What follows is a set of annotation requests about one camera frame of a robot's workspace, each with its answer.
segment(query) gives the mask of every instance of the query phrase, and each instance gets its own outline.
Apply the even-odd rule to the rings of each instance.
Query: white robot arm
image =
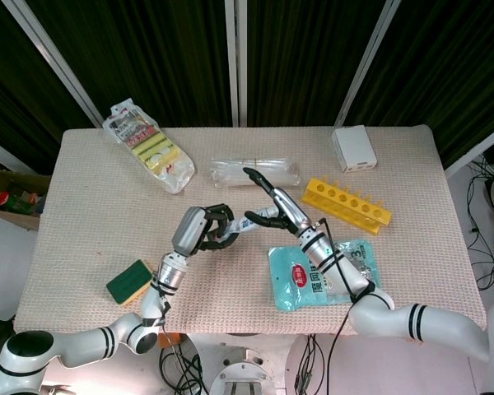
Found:
[[[64,366],[74,368],[111,358],[119,344],[136,354],[153,348],[165,324],[169,298],[177,291],[186,272],[187,258],[200,249],[223,249],[231,245],[238,234],[230,234],[226,239],[221,237],[233,219],[231,209],[224,204],[187,210],[172,238],[174,252],[163,257],[142,299],[142,318],[130,313],[107,327],[90,331],[29,331],[7,340],[0,353],[0,395],[39,393],[46,368],[56,357]],[[218,227],[213,235],[220,240],[209,238],[206,241],[214,221]]]
[[[300,247],[340,295],[350,295],[353,305],[349,320],[362,335],[411,337],[421,342],[450,346],[479,360],[489,361],[487,382],[482,395],[494,394],[494,308],[488,315],[488,332],[470,318],[448,310],[420,304],[395,309],[391,297],[362,277],[352,263],[333,246],[331,235],[311,224],[300,207],[280,188],[274,188],[258,171],[244,168],[250,179],[273,198],[280,213],[264,218],[247,211],[255,224],[289,230]]]
[[[450,311],[419,304],[395,309],[390,296],[362,277],[334,248],[329,228],[328,235],[319,229],[322,221],[311,224],[283,190],[274,188],[256,170],[245,168],[245,172],[273,198],[278,209],[276,217],[247,211],[246,218],[257,225],[287,229],[299,239],[302,251],[336,291],[351,296],[353,305],[348,317],[357,332],[437,342],[480,360],[489,360],[482,395],[494,395],[494,307],[488,314],[487,332],[469,318]],[[225,205],[188,209],[172,239],[174,252],[163,257],[142,300],[142,319],[136,314],[126,314],[108,327],[90,331],[70,334],[32,331],[10,338],[0,354],[0,395],[38,393],[45,369],[54,357],[64,366],[76,367],[110,358],[119,343],[138,354],[154,347],[170,308],[169,298],[179,288],[186,272],[187,258],[199,249],[222,249],[232,244],[237,233],[222,238],[227,222],[232,219],[232,212]],[[218,229],[209,235],[214,220],[218,221]]]

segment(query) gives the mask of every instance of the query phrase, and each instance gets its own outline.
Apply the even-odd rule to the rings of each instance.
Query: yellow test tube rack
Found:
[[[388,225],[392,213],[370,202],[371,196],[361,199],[359,193],[349,193],[349,188],[339,189],[337,185],[312,178],[302,195],[302,202],[336,216],[373,235],[379,233],[382,225]]]

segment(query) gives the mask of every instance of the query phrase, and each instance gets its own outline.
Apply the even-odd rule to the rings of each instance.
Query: cardboard box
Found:
[[[45,195],[48,192],[50,181],[49,175],[19,174],[0,170],[0,192],[9,191],[17,196],[20,196],[22,191],[35,192],[40,196]],[[40,218],[36,216],[0,210],[0,218],[25,229],[39,229]]]

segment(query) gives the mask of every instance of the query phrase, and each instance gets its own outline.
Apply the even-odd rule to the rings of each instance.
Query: black stripe on robot arm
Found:
[[[2,365],[0,365],[0,370],[2,371],[2,373],[7,374],[8,376],[27,377],[27,376],[32,376],[33,374],[40,373],[42,370],[46,369],[48,367],[48,365],[49,365],[49,362],[46,365],[42,366],[40,369],[33,370],[31,372],[12,372],[12,371],[4,368]]]
[[[110,327],[105,327],[105,328],[110,333],[110,338],[112,339],[112,350],[110,351],[110,354],[108,355],[108,358],[111,358],[112,355],[114,354],[114,351],[115,351],[115,336],[114,336],[114,333],[112,332]]]
[[[413,316],[415,315],[415,310],[417,310],[417,307],[419,307],[419,304],[417,303],[412,306],[412,309],[410,310],[410,317],[408,319],[408,333],[412,339],[415,339],[413,336]]]
[[[102,359],[104,359],[108,355],[108,350],[110,348],[110,342],[108,341],[108,335],[106,334],[105,329],[104,328],[99,328],[99,329],[102,332],[102,334],[105,335],[106,349],[105,349],[105,354],[102,356]]]
[[[333,258],[333,261],[328,266],[326,266],[326,267],[324,267],[322,269],[320,269],[320,266],[319,266],[320,273],[321,274],[325,274],[331,267],[333,267],[334,265],[338,265],[338,260],[340,258],[342,258],[343,256],[344,256],[344,254],[341,253],[339,250],[335,251],[335,254],[334,255],[333,254],[332,255],[329,255],[329,259],[330,258]]]
[[[142,327],[142,323],[140,323],[139,325],[137,325],[134,329],[132,329],[132,331],[130,331],[130,334],[128,335],[128,337],[126,338],[126,344],[129,344],[130,343],[130,337],[133,335],[133,333],[135,331],[137,331],[140,327]]]
[[[321,232],[319,234],[317,234],[313,239],[311,239],[304,247],[302,247],[302,252],[305,253],[305,251],[307,251],[308,249],[311,248],[311,246],[316,243],[317,241],[319,241],[320,239],[322,239],[323,237],[325,237],[325,234],[324,232]]]
[[[421,337],[421,319],[422,319],[422,312],[425,311],[426,306],[423,305],[419,309],[419,313],[417,314],[417,338],[422,342],[422,337]]]
[[[167,288],[169,290],[178,290],[176,287],[169,286],[168,284],[165,284],[164,282],[161,282],[161,281],[159,281],[159,286],[162,286],[162,287]]]

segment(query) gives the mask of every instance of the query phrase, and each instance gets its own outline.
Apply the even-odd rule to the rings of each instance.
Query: black curtain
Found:
[[[0,2],[0,146],[51,174],[63,132],[92,127]]]
[[[383,6],[249,0],[248,125],[333,125]]]
[[[428,124],[446,168],[494,132],[494,1],[401,2],[345,124]]]
[[[28,0],[96,104],[162,126],[231,126],[223,0]]]

